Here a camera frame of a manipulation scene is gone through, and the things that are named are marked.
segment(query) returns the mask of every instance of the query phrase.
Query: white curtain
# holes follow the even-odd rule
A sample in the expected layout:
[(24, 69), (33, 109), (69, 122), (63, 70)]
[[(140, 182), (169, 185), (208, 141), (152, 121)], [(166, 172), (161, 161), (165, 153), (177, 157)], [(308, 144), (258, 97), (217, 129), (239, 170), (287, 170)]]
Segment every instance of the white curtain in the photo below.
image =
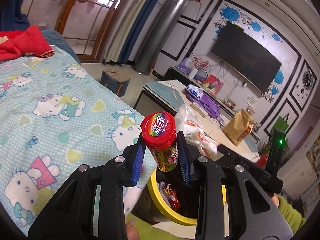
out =
[(108, 39), (110, 45), (109, 50), (106, 52), (105, 56), (106, 62), (109, 62), (110, 60), (115, 62), (118, 61), (124, 42), (145, 2), (146, 0), (134, 0), (132, 3), (129, 2), (128, 4), (130, 6), (126, 7), (128, 8), (126, 10), (126, 13), (122, 12), (121, 17), (118, 17), (116, 25), (118, 25), (119, 27), (114, 28), (114, 30), (116, 29), (116, 31), (113, 30), (115, 36), (112, 41)]

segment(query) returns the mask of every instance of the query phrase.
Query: red lid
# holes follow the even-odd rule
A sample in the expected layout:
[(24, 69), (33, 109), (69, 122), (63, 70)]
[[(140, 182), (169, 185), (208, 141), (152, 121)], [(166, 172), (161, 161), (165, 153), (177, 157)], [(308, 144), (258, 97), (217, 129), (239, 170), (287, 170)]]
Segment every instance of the red lid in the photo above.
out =
[(148, 115), (141, 122), (142, 137), (147, 147), (155, 152), (167, 150), (176, 140), (176, 122), (167, 112)]

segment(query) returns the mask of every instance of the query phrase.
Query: purple box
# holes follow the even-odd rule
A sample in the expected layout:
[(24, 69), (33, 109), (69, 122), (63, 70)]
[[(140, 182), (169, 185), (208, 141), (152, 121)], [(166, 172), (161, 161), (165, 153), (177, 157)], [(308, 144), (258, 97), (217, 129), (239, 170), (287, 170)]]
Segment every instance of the purple box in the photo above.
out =
[(178, 66), (177, 68), (179, 70), (181, 70), (183, 73), (185, 74), (189, 74), (191, 72), (191, 68), (186, 66), (186, 62), (187, 62), (188, 58), (185, 58)]

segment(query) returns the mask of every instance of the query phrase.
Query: television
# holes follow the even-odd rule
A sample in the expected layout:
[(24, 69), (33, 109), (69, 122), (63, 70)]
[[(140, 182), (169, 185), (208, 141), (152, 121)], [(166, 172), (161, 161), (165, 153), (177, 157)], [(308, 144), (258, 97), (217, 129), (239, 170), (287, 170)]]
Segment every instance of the television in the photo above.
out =
[(262, 94), (276, 76), (281, 63), (237, 25), (227, 22), (211, 52), (226, 62)]

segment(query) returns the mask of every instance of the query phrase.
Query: hello kitty bedsheet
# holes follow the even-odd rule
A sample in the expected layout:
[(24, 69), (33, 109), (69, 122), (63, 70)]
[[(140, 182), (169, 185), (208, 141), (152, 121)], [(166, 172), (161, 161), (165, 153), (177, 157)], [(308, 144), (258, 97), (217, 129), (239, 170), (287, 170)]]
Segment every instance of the hello kitty bedsheet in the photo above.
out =
[[(53, 48), (50, 58), (0, 64), (0, 201), (24, 234), (79, 165), (95, 167), (121, 155), (137, 141), (143, 120), (73, 57)], [(147, 150), (137, 187), (124, 188), (126, 214), (154, 168)]]

